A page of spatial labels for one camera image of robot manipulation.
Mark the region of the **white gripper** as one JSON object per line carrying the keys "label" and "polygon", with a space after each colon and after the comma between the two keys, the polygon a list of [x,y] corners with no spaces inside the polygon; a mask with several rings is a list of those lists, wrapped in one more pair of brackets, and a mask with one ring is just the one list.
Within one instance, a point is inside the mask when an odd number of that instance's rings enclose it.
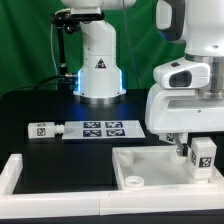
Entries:
{"label": "white gripper", "polygon": [[[173,61],[154,69],[145,111],[147,129],[153,134],[224,131],[224,99],[206,99],[210,67],[206,63]],[[188,155],[188,145],[174,135],[176,152]]]}

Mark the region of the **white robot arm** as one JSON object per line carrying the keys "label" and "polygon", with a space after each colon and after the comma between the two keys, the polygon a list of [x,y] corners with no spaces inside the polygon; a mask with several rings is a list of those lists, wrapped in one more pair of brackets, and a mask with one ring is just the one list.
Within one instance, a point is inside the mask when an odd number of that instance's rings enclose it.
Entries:
{"label": "white robot arm", "polygon": [[[84,64],[74,94],[92,102],[118,97],[115,30],[102,20],[105,10],[136,0],[61,0],[65,17],[79,22]],[[147,97],[147,129],[165,140],[172,134],[224,131],[224,0],[158,0],[156,27],[168,41],[186,42],[184,56],[156,67]]]}

